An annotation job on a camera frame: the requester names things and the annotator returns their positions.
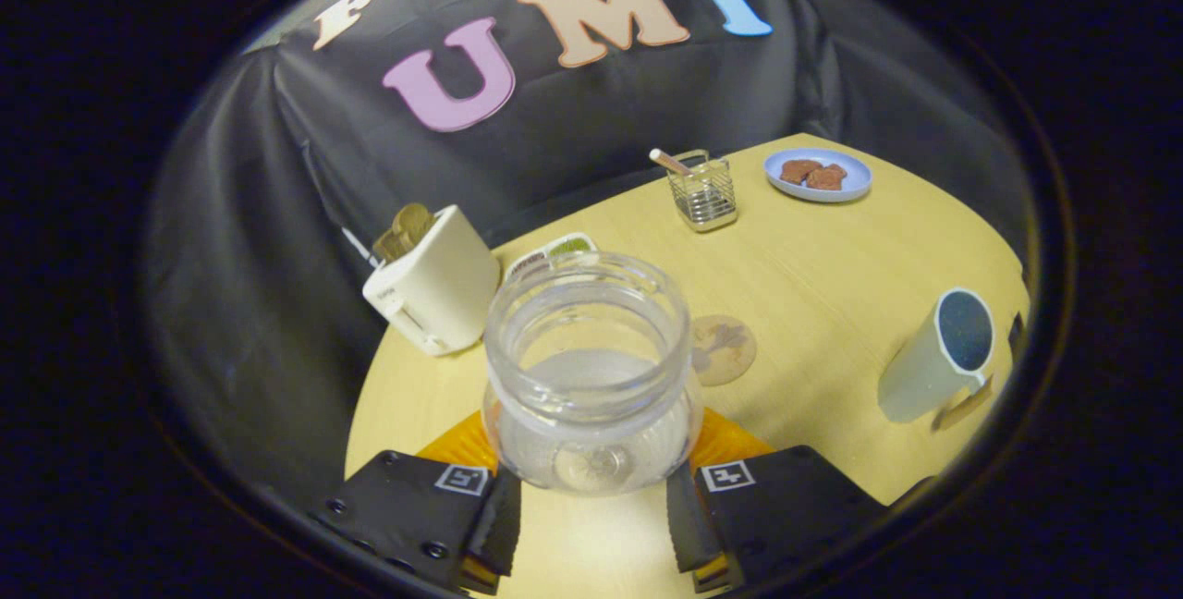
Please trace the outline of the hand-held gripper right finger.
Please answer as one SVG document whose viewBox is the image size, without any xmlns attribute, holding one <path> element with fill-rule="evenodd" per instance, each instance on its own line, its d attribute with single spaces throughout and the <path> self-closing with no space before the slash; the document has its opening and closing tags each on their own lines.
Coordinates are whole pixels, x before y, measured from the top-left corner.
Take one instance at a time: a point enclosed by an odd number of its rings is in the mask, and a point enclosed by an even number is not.
<svg viewBox="0 0 1183 599">
<path fill-rule="evenodd" d="M 814 447 L 776 450 L 710 407 L 666 481 L 677 571 L 697 593 L 799 572 L 887 510 Z"/>
</svg>

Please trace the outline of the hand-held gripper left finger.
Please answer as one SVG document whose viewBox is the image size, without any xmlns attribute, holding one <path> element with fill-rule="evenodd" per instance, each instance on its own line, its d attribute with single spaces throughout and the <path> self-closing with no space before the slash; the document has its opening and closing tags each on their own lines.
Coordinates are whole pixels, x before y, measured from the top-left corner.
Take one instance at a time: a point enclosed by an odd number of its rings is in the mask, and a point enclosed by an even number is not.
<svg viewBox="0 0 1183 599">
<path fill-rule="evenodd" d="M 494 595 L 513 569 L 521 479 L 473 412 L 418 453 L 376 453 L 310 516 L 420 581 Z"/>
</svg>

